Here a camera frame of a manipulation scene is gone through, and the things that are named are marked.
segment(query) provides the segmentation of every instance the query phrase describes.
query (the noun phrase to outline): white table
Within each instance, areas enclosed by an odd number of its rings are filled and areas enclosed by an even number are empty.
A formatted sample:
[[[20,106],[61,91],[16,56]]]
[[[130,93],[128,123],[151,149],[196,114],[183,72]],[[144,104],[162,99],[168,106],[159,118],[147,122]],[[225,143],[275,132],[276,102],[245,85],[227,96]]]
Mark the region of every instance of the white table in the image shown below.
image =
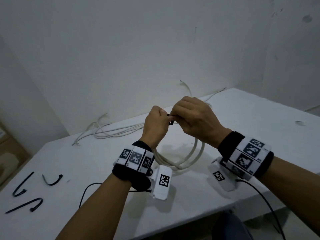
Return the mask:
[[[320,173],[320,117],[277,104],[235,88],[214,95],[209,101],[221,123],[260,139],[272,146],[278,157],[314,173]],[[144,121],[146,115],[130,118],[109,127]],[[295,121],[303,121],[299,126]],[[71,146],[77,135],[47,143],[0,193],[0,239],[54,239],[76,212],[87,185],[103,182],[111,173],[112,163],[126,144],[138,140],[142,130],[128,136],[96,139],[92,136]],[[158,151],[168,158],[185,157],[194,139],[185,135],[179,125],[172,125]],[[207,165],[220,156],[206,145],[200,160],[188,170],[175,173],[166,201],[153,199],[148,193],[129,193],[114,239],[142,238],[200,217],[234,207],[247,220],[269,211],[265,202],[248,185],[224,192],[210,175]],[[14,189],[32,172],[34,175],[20,188],[27,189],[13,197]],[[54,186],[59,174],[63,178]],[[251,180],[275,208],[283,204],[255,178]],[[91,186],[86,200],[98,185]],[[30,212],[30,204],[10,214],[4,212],[34,198],[44,202]]]

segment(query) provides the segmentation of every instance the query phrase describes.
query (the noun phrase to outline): person's right hand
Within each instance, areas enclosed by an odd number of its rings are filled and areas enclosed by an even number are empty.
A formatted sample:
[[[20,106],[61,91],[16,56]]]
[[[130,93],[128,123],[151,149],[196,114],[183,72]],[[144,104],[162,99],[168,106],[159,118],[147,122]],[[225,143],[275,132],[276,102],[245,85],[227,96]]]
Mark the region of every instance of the person's right hand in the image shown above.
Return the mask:
[[[169,119],[178,122],[186,134],[215,148],[232,131],[224,128],[210,106],[196,97],[185,96],[176,103]]]

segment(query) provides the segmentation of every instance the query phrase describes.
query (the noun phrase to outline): qr code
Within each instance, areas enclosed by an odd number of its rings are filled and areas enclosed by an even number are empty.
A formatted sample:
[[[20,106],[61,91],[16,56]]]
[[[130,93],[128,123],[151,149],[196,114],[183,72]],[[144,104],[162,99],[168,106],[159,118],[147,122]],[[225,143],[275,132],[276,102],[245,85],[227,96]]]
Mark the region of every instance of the qr code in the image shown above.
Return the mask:
[[[170,179],[169,176],[161,174],[159,184],[162,185],[162,186],[168,187],[169,179]]]
[[[263,144],[262,142],[260,142],[260,141],[258,141],[258,140],[256,140],[256,139],[252,139],[250,142],[251,142],[252,144],[258,146],[258,147],[261,147],[261,148],[264,146],[264,144]]]
[[[236,166],[232,166],[231,171],[234,172],[236,175],[238,175],[241,178],[243,178],[243,176],[245,175],[245,173],[243,171],[241,171],[240,169],[238,169]]]
[[[151,161],[152,161],[152,159],[151,159],[150,157],[147,157],[147,156],[146,156],[146,157],[144,158],[143,163],[142,163],[142,167],[148,168],[149,165],[150,165],[150,163],[151,163]]]
[[[131,152],[131,150],[124,149],[119,157],[126,159],[128,157],[128,155],[130,154],[130,152]]]
[[[250,155],[251,157],[255,158],[259,152],[261,151],[261,149],[259,149],[258,147],[248,143],[248,145],[243,149],[243,152]]]
[[[142,154],[137,152],[132,152],[129,158],[129,162],[139,165],[141,159],[142,159]]]
[[[216,179],[220,182],[222,180],[225,180],[225,177],[223,177],[223,175],[220,173],[220,171],[216,171],[213,173],[214,177],[216,177]]]
[[[244,168],[246,170],[249,168],[249,166],[252,164],[252,162],[253,162],[253,159],[251,159],[250,157],[248,157],[242,153],[235,161],[236,164],[238,164],[239,166],[241,166],[242,168]]]

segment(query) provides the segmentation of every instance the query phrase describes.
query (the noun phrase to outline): wrist-mounted device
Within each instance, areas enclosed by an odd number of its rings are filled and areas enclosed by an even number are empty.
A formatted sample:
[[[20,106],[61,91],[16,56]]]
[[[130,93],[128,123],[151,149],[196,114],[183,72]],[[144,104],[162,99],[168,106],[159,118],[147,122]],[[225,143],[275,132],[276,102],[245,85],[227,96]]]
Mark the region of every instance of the wrist-mounted device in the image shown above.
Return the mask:
[[[262,176],[271,165],[274,153],[271,146],[233,131],[218,147],[222,158],[208,168],[226,191],[236,189],[238,177],[249,181],[253,176]]]
[[[143,141],[136,141],[123,149],[113,164],[112,173],[121,180],[129,180],[135,190],[146,191],[151,188],[152,197],[166,200],[172,169],[163,165],[151,169],[153,161],[151,148]]]

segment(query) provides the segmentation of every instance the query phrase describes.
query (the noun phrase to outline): black wire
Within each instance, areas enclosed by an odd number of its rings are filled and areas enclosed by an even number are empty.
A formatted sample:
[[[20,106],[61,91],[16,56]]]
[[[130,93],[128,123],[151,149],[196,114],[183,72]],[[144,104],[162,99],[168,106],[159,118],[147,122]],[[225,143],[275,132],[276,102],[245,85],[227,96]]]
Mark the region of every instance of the black wire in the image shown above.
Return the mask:
[[[269,204],[269,202],[267,201],[267,199],[263,196],[263,194],[260,193],[260,191],[259,191],[255,186],[253,186],[252,184],[250,184],[250,183],[247,182],[247,181],[244,181],[244,180],[241,180],[241,179],[236,179],[236,181],[237,181],[237,182],[244,182],[244,183],[250,185],[252,188],[254,188],[254,189],[259,193],[259,195],[261,195],[261,197],[264,199],[264,201],[266,202],[266,204],[269,206],[269,208],[270,208],[270,210],[271,210],[271,212],[272,212],[272,214],[273,214],[273,216],[274,216],[274,218],[275,218],[275,220],[276,220],[276,222],[277,222],[277,224],[278,224],[278,227],[279,227],[279,229],[280,229],[280,232],[281,232],[281,235],[282,235],[283,240],[286,240],[285,234],[284,234],[283,231],[282,231],[282,227],[281,227],[280,222],[279,222],[279,220],[278,220],[278,218],[277,218],[277,215],[275,214],[275,212],[273,211],[272,207],[270,206],[270,204]]]
[[[60,179],[63,177],[63,175],[62,174],[59,174],[59,178],[57,179],[57,181],[55,181],[54,183],[52,183],[52,184],[48,184],[48,182],[46,181],[46,178],[45,178],[45,176],[42,174],[42,178],[43,178],[43,180],[45,181],[45,183],[47,184],[47,185],[49,185],[49,186],[53,186],[53,185],[55,185],[55,184],[57,184],[59,181],[60,181]]]
[[[90,186],[95,185],[95,184],[102,184],[102,183],[93,183],[93,184],[89,184],[89,185],[86,187],[86,189],[85,189],[84,192],[83,192],[82,198],[81,198],[81,200],[80,200],[79,208],[81,207],[81,203],[82,203],[83,197],[85,196],[85,193],[86,193],[87,189],[88,189]],[[130,190],[129,192],[151,192],[151,190],[149,190],[149,189],[148,189],[148,190]]]
[[[40,202],[39,202],[35,207],[31,207],[31,208],[30,208],[30,211],[31,211],[31,212],[34,212],[34,211],[42,204],[43,198],[36,198],[36,199],[34,199],[34,200],[30,200],[29,202],[24,203],[24,204],[22,204],[22,205],[20,205],[20,206],[18,206],[18,207],[16,207],[16,208],[14,208],[14,209],[12,209],[12,210],[8,210],[5,214],[8,214],[8,213],[13,212],[13,211],[15,211],[15,210],[18,210],[18,209],[20,209],[20,208],[22,208],[22,207],[24,207],[24,206],[26,206],[26,205],[29,205],[29,204],[37,201],[37,200],[40,200]]]
[[[21,184],[18,185],[18,187],[14,190],[14,192],[12,193],[13,197],[17,197],[17,196],[20,196],[22,194],[24,194],[27,190],[26,189],[23,189],[20,193],[17,193],[16,192],[18,191],[18,189],[32,176],[32,174],[34,174],[34,172],[30,173],[28,177],[26,177],[22,182]]]

